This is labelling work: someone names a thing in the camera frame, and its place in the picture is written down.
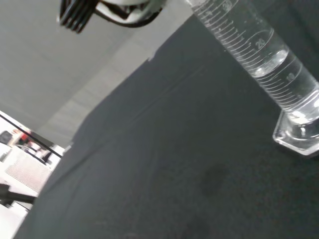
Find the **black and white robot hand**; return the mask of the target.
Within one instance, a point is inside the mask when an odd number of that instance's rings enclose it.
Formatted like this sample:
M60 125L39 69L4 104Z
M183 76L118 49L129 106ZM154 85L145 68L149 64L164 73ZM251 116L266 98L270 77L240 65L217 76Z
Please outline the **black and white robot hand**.
M140 28L153 22L165 0L62 0L57 22L77 34L93 15L125 28Z

